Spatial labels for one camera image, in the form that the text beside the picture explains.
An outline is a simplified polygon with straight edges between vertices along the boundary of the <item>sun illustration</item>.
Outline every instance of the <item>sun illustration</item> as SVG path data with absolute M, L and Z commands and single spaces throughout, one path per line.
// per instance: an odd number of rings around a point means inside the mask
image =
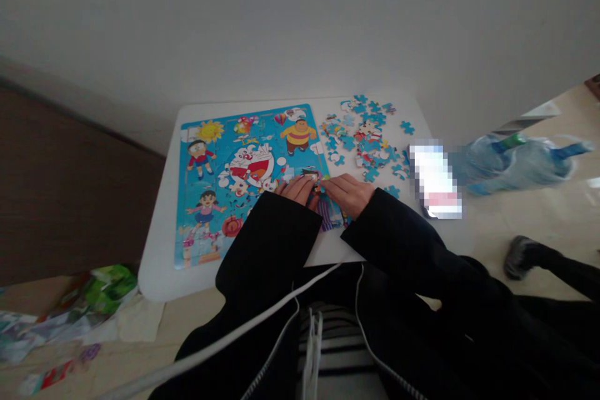
M 198 132 L 196 133 L 198 139 L 202 139 L 207 144 L 216 142 L 217 139 L 220 139 L 222 135 L 223 125 L 221 125 L 221 122 L 213 122 L 212 120 L 203 122 L 198 127 Z

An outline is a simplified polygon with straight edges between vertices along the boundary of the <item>brown door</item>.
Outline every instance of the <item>brown door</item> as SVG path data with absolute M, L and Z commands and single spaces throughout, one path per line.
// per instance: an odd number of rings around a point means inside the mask
M 163 166 L 0 88 L 0 286 L 138 260 Z

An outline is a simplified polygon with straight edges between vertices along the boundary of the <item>phone screen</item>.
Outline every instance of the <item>phone screen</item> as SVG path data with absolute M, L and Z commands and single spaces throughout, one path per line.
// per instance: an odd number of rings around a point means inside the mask
M 448 164 L 448 154 L 437 139 L 409 146 L 416 191 L 425 214 L 431 219 L 460 219 L 463 202 Z

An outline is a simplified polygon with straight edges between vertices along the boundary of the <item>hot air balloon illustration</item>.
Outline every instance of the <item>hot air balloon illustration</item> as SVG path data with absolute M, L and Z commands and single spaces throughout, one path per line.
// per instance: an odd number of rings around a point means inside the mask
M 233 127 L 233 131 L 236 134 L 249 134 L 252 122 L 247 117 L 240 117 L 237 123 Z
M 225 221 L 223 222 L 223 227 L 221 229 L 223 231 L 223 234 L 228 238 L 235 238 L 238 235 L 239 230 L 242 228 L 243 224 L 244 221 L 241 218 L 236 219 L 235 216 L 231 216 L 225 219 Z
M 286 122 L 286 120 L 288 120 L 288 117 L 282 113 L 282 114 L 275 114 L 274 119 L 279 125 L 283 125 Z

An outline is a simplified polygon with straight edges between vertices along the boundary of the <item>hand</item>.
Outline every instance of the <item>hand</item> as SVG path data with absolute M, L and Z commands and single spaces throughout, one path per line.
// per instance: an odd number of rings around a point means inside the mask
M 371 183 L 360 182 L 350 174 L 323 180 L 321 185 L 325 188 L 326 194 L 352 220 L 358 219 L 375 192 L 375 186 Z
M 316 181 L 310 176 L 298 175 L 296 178 L 290 181 L 289 184 L 283 181 L 277 187 L 277 189 L 275 189 L 275 193 L 295 201 L 302 206 L 306 206 L 308 209 L 316 213 L 319 196 L 313 196 L 310 203 L 308 205 L 306 204 L 315 183 Z

